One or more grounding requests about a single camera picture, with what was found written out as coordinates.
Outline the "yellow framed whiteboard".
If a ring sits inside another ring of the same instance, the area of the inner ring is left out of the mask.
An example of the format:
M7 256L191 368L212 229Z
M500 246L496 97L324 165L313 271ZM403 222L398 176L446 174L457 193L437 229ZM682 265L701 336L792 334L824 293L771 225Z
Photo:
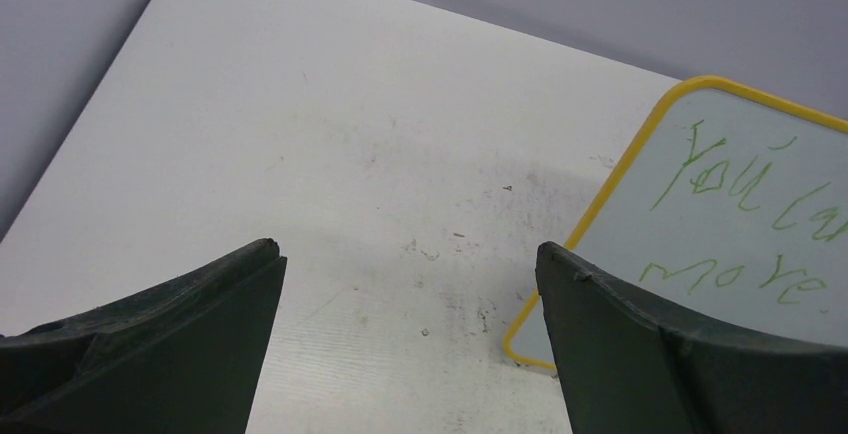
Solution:
M749 329L847 343L847 123L718 76L655 105L565 247Z

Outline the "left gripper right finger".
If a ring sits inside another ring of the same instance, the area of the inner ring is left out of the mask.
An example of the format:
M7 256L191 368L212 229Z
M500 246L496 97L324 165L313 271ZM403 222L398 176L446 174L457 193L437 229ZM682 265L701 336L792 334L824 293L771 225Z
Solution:
M535 277L576 433L843 433L847 351L736 326L563 246Z

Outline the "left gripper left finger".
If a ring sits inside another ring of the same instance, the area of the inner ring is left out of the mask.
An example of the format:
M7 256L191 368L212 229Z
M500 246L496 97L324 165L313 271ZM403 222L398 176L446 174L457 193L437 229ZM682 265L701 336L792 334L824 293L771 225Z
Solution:
M286 270L269 238L1 340L5 433L242 433Z

